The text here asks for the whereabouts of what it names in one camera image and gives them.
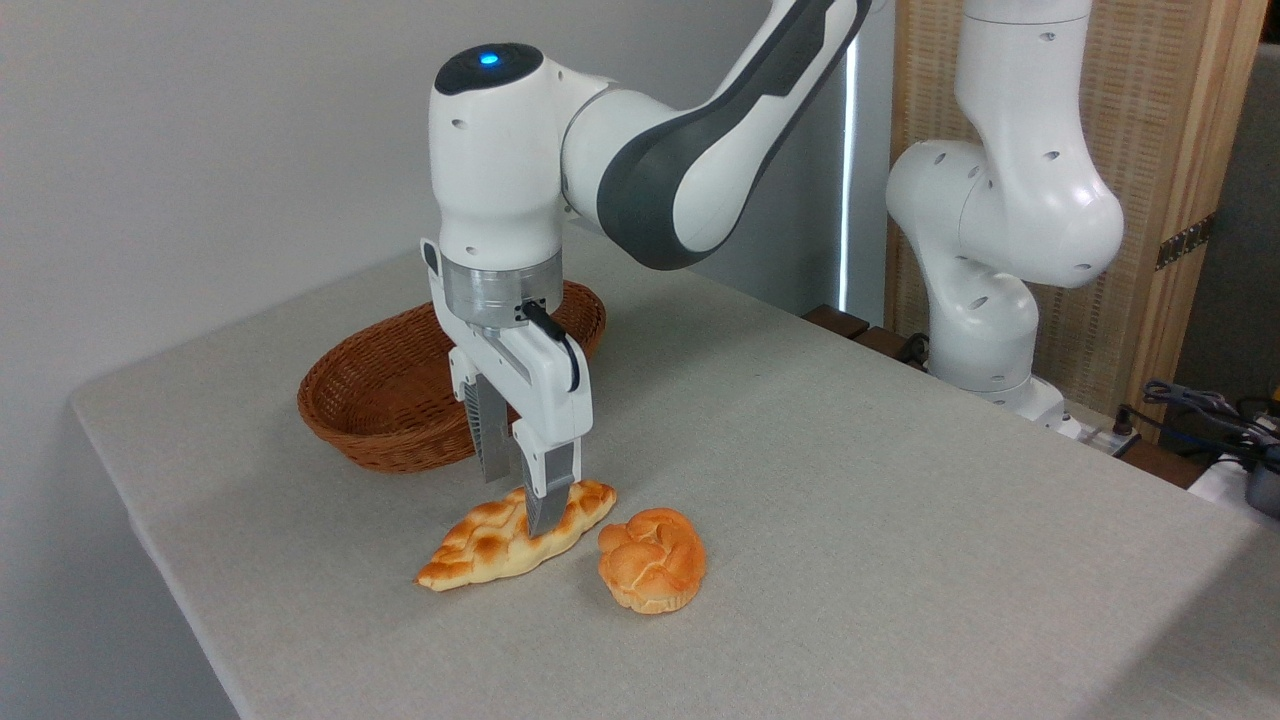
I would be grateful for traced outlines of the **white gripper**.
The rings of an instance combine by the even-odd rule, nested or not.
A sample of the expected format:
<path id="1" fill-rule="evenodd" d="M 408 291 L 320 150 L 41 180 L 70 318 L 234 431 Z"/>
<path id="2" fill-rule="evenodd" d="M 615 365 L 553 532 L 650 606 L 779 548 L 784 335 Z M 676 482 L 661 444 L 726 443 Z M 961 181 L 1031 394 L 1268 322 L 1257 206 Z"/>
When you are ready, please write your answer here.
<path id="1" fill-rule="evenodd" d="M 581 437 L 593 427 L 588 359 L 547 310 L 564 291 L 561 255 L 524 270 L 483 272 L 451 261 L 421 241 L 436 319 L 454 342 L 454 397 L 463 404 L 483 479 L 515 470 L 508 409 L 524 460 L 527 533 L 556 529 L 582 479 Z"/>

